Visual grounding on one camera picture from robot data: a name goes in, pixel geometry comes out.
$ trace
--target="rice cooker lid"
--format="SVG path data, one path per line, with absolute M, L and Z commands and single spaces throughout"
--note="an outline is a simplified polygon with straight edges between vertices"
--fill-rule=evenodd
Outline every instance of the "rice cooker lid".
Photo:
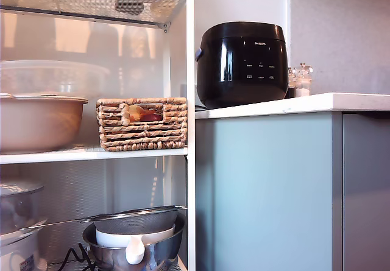
M 41 183 L 30 180 L 2 180 L 0 183 L 0 196 L 10 196 L 17 194 L 32 194 L 41 191 L 43 185 Z
M 283 29 L 276 24 L 252 23 L 237 21 L 231 23 L 221 23 L 208 29 L 202 38 L 203 41 L 219 40 L 230 37 L 255 37 L 269 38 L 272 40 L 285 41 Z

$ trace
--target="rice cooker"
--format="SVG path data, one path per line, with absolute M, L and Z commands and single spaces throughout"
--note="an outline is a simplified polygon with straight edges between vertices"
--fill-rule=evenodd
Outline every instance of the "rice cooker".
M 218 24 L 204 33 L 196 61 L 197 93 L 209 109 L 286 95 L 286 42 L 282 28 L 275 24 Z
M 46 271 L 48 264 L 40 257 L 38 251 L 38 231 L 9 245 L 0 248 L 1 270 Z
M 43 185 L 29 180 L 6 180 L 0 183 L 0 269 L 17 271 L 44 271 L 47 262 L 40 258 L 37 234 L 20 228 L 40 221 L 39 195 Z

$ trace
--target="white ladle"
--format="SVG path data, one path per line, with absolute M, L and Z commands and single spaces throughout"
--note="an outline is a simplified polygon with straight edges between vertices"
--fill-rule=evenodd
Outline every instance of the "white ladle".
M 144 258 L 145 246 L 142 242 L 143 235 L 131 236 L 126 247 L 126 260 L 130 265 L 139 264 Z

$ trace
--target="black rice cooker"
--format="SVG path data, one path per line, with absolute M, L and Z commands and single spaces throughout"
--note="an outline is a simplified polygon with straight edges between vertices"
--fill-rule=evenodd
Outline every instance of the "black rice cooker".
M 218 24 L 203 35 L 196 61 L 197 93 L 209 109 L 286 95 L 286 42 L 282 28 L 275 24 Z

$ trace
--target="shelf frame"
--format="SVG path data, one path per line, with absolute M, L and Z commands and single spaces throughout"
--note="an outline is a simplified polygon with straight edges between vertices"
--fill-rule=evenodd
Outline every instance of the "shelf frame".
M 2 5 L 0 4 L 0 9 L 6 10 L 10 13 L 17 14 L 34 14 L 41 16 L 54 16 L 56 18 L 68 18 L 68 19 L 79 19 L 84 21 L 94 21 L 99 23 L 116 23 L 123 24 L 128 26 L 143 26 L 143 27 L 151 27 L 162 29 L 165 32 L 168 32 L 171 22 L 174 18 L 179 14 L 180 10 L 186 3 L 186 0 L 179 0 L 176 4 L 174 10 L 170 14 L 168 20 L 165 21 L 143 21 L 137 19 L 129 19 L 129 18 L 118 18 L 111 16 L 99 16 L 99 15 L 90 15 L 86 13 L 74 13 L 74 12 L 64 12 L 60 8 L 60 1 L 55 0 L 56 6 L 58 10 L 46 10 L 46 9 L 35 9 L 28 7 L 20 7 L 20 6 L 10 6 L 10 5 Z
M 194 19 L 194 0 L 179 0 L 174 10 L 164 21 L 142 21 L 128 18 L 118 18 L 111 16 L 98 16 L 83 13 L 64 12 L 60 9 L 59 0 L 56 2 L 56 11 L 47 9 L 34 9 L 27 7 L 0 5 L 0 9 L 10 13 L 29 14 L 38 16 L 54 16 L 57 18 L 76 19 L 83 21 L 95 21 L 100 23 L 123 24 L 128 26 L 151 27 L 162 29 L 165 33 L 165 43 L 163 51 L 163 83 L 164 97 L 171 96 L 171 50 L 169 43 L 169 27 L 171 22 L 179 14 L 180 10 L 186 8 L 186 85 L 187 85 L 187 106 L 188 106 L 188 145 L 184 149 L 165 149 L 165 150 L 137 150 L 134 152 L 104 152 L 101 149 L 80 152 L 48 152 L 31 153 L 26 155 L 0 155 L 0 164 L 15 163 L 40 163 L 51 161 L 76 161 L 76 160 L 107 160 L 116 158 L 138 158 L 138 157 L 167 157 L 174 155 L 186 156 L 187 169 L 187 226 L 188 226 L 188 270 L 196 270 L 196 198 L 195 198 L 195 19 Z M 169 161 L 167 166 L 167 183 L 164 185 L 164 192 L 170 191 L 172 183 L 172 163 Z

